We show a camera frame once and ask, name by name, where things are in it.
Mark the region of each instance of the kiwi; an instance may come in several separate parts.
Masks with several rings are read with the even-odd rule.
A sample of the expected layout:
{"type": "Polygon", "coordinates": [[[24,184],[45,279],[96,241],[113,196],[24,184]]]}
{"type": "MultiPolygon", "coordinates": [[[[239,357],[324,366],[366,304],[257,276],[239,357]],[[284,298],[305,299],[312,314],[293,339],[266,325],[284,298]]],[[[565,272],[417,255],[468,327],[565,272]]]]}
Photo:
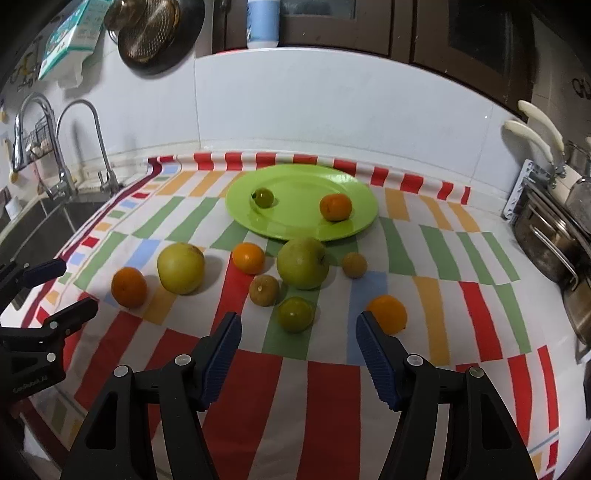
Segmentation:
{"type": "Polygon", "coordinates": [[[255,305],[270,307],[279,295],[279,282],[270,275],[259,275],[252,280],[248,293],[255,305]]]}

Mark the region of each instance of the green plate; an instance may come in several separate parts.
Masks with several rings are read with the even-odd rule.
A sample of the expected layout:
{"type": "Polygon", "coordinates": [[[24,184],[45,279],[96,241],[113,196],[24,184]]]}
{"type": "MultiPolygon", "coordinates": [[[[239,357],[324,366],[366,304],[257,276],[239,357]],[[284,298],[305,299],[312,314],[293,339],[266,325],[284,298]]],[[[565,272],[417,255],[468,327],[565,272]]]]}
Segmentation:
{"type": "Polygon", "coordinates": [[[286,164],[250,172],[230,186],[226,208],[238,223],[263,236],[291,240],[312,236],[337,240],[367,228],[378,215],[378,202],[369,187],[348,173],[317,165],[286,164]],[[259,208],[251,195],[258,188],[273,192],[270,208],[259,208]],[[344,193],[353,203],[351,216],[329,222],[320,213],[320,200],[344,193]]]}

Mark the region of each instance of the pot handle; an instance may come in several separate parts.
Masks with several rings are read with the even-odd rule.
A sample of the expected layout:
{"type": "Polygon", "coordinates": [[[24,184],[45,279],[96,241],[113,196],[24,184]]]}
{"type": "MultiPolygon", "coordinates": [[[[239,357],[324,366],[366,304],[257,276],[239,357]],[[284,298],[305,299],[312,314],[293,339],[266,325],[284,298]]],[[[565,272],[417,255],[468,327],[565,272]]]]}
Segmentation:
{"type": "Polygon", "coordinates": [[[540,239],[540,241],[547,246],[550,251],[556,255],[558,257],[558,259],[563,263],[563,265],[568,269],[568,271],[570,272],[570,274],[573,276],[572,280],[571,280],[571,289],[574,291],[577,289],[577,287],[579,286],[579,276],[577,275],[577,272],[575,272],[574,270],[574,266],[573,264],[569,261],[568,258],[566,258],[564,256],[564,254],[558,249],[556,248],[556,246],[550,241],[548,240],[548,237],[546,237],[542,232],[540,232],[540,229],[530,225],[530,230],[534,233],[534,235],[536,237],[538,237],[538,239],[540,239]]]}

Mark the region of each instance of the white handle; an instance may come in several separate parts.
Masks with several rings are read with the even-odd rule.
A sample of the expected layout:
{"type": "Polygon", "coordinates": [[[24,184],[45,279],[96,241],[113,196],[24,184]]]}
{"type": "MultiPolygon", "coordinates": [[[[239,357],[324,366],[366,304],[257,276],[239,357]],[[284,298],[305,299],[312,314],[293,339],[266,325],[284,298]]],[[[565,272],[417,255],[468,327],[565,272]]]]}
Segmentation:
{"type": "Polygon", "coordinates": [[[551,165],[556,166],[554,164],[554,159],[552,158],[552,151],[550,150],[550,146],[544,140],[542,140],[542,137],[535,133],[530,127],[516,120],[506,120],[503,124],[503,127],[505,127],[508,131],[513,132],[518,137],[523,137],[526,140],[531,140],[540,148],[540,150],[546,157],[546,160],[548,160],[551,165]]]}
{"type": "Polygon", "coordinates": [[[525,113],[528,117],[533,118],[544,125],[554,138],[554,142],[556,143],[556,147],[560,151],[560,153],[564,154],[564,141],[562,139],[562,134],[556,128],[556,126],[550,120],[550,117],[546,115],[542,110],[537,108],[535,105],[526,102],[525,100],[520,100],[517,102],[517,108],[525,113]]]}

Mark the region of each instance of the red stripe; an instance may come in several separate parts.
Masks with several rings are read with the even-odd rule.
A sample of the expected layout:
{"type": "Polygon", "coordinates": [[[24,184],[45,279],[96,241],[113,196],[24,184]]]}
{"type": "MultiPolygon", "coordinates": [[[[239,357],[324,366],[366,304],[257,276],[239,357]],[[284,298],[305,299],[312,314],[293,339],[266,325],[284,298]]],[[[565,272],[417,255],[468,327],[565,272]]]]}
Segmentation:
{"type": "Polygon", "coordinates": [[[49,317],[49,314],[43,307],[39,307],[39,311],[37,312],[37,321],[43,325],[45,319],[49,317]]]}
{"type": "Polygon", "coordinates": [[[212,332],[217,328],[227,312],[242,313],[244,302],[248,297],[248,287],[251,285],[253,278],[253,275],[238,270],[230,258],[226,269],[226,278],[223,281],[222,294],[217,304],[216,315],[213,318],[212,332]]]}
{"type": "Polygon", "coordinates": [[[318,162],[317,155],[301,155],[299,153],[294,154],[294,163],[308,163],[310,165],[316,165],[318,162]]]}
{"type": "Polygon", "coordinates": [[[349,160],[341,160],[340,158],[335,158],[333,168],[336,168],[340,171],[344,171],[352,177],[355,177],[355,173],[357,172],[357,164],[355,162],[349,160]]]}
{"type": "MultiPolygon", "coordinates": [[[[150,172],[149,175],[146,175],[143,179],[137,181],[136,183],[134,183],[133,185],[131,185],[127,189],[125,189],[122,193],[120,193],[119,197],[117,199],[117,202],[115,202],[115,203],[109,205],[107,208],[105,208],[105,210],[96,218],[96,220],[92,223],[92,225],[90,225],[86,229],[86,232],[84,232],[84,235],[82,235],[80,237],[81,239],[87,237],[91,233],[91,231],[93,231],[94,227],[96,225],[98,225],[102,221],[102,219],[105,218],[105,216],[113,208],[115,208],[121,200],[128,197],[133,192],[137,192],[141,187],[146,185],[150,180],[152,180],[154,177],[158,176],[160,174],[160,172],[162,172],[162,165],[156,161],[156,158],[150,157],[148,159],[148,163],[150,165],[152,165],[152,172],[150,172]]],[[[74,242],[70,246],[70,248],[64,250],[61,253],[61,255],[58,255],[58,257],[67,262],[69,260],[70,256],[72,255],[72,253],[74,253],[76,251],[76,248],[78,248],[78,246],[80,245],[80,242],[81,242],[81,240],[74,242]]],[[[55,280],[51,280],[51,281],[45,283],[41,287],[41,290],[37,294],[37,297],[35,298],[35,300],[33,300],[33,303],[31,304],[31,306],[27,310],[27,313],[25,314],[25,317],[24,317],[22,324],[21,324],[22,328],[27,328],[31,324],[31,322],[33,320],[33,316],[35,315],[35,310],[37,309],[38,305],[41,303],[41,300],[51,290],[51,288],[55,282],[56,282],[55,280]]]]}
{"type": "Polygon", "coordinates": [[[548,469],[552,468],[556,465],[556,460],[558,458],[558,440],[556,440],[552,445],[550,445],[550,454],[548,456],[548,469]]]}
{"type": "Polygon", "coordinates": [[[236,351],[203,434],[221,480],[246,480],[267,425],[282,357],[236,351]]]}
{"type": "Polygon", "coordinates": [[[277,154],[274,152],[259,152],[256,154],[256,169],[275,165],[277,154]]]}
{"type": "Polygon", "coordinates": [[[496,335],[491,313],[488,311],[478,283],[461,281],[459,284],[474,326],[480,361],[500,360],[503,358],[501,343],[496,335]]]}
{"type": "Polygon", "coordinates": [[[90,248],[94,248],[94,246],[99,242],[98,238],[95,238],[93,236],[88,236],[86,237],[86,240],[84,240],[82,242],[82,245],[84,245],[85,247],[90,247],[90,248]]]}
{"type": "Polygon", "coordinates": [[[439,193],[437,194],[437,198],[439,200],[447,200],[447,197],[449,197],[449,194],[452,192],[453,190],[453,183],[450,183],[448,181],[444,181],[443,184],[441,185],[441,190],[439,190],[439,193]]]}
{"type": "Polygon", "coordinates": [[[470,187],[464,187],[464,195],[462,195],[462,199],[460,203],[462,205],[468,205],[468,198],[470,197],[470,187]]]}
{"type": "MultiPolygon", "coordinates": [[[[146,365],[146,370],[162,368],[173,358],[181,353],[191,353],[195,348],[197,337],[186,335],[175,330],[166,329],[162,338],[156,345],[152,357],[146,365]]],[[[154,437],[158,424],[160,423],[160,406],[148,405],[148,424],[150,425],[150,438],[154,437]]]]}
{"type": "Polygon", "coordinates": [[[460,372],[462,374],[466,370],[471,369],[472,367],[478,367],[478,364],[459,364],[456,365],[456,372],[460,372]]]}
{"type": "Polygon", "coordinates": [[[532,404],[530,371],[527,368],[525,355],[513,356],[507,361],[511,373],[513,396],[515,397],[515,424],[523,443],[527,445],[530,441],[532,404]]]}
{"type": "Polygon", "coordinates": [[[194,153],[193,160],[197,162],[198,170],[213,170],[213,160],[211,152],[194,153]]]}
{"type": "Polygon", "coordinates": [[[109,330],[100,339],[96,352],[92,355],[80,387],[74,398],[86,410],[89,410],[96,396],[103,388],[111,372],[119,365],[129,342],[135,335],[142,319],[128,312],[119,312],[109,330]]]}
{"type": "Polygon", "coordinates": [[[551,433],[558,428],[558,396],[556,394],[554,369],[552,368],[547,345],[538,348],[538,355],[542,365],[542,373],[544,374],[546,397],[548,397],[548,432],[551,433]]]}
{"type": "Polygon", "coordinates": [[[306,429],[297,480],[358,480],[360,418],[359,367],[308,362],[306,429]]]}
{"type": "Polygon", "coordinates": [[[374,167],[374,173],[371,175],[371,185],[376,187],[383,187],[388,177],[388,169],[383,167],[374,167]]]}
{"type": "Polygon", "coordinates": [[[242,152],[227,152],[225,158],[228,165],[226,171],[242,170],[242,152]]]}
{"type": "Polygon", "coordinates": [[[424,178],[420,175],[405,173],[400,184],[400,190],[403,192],[418,193],[423,186],[424,178]]]}

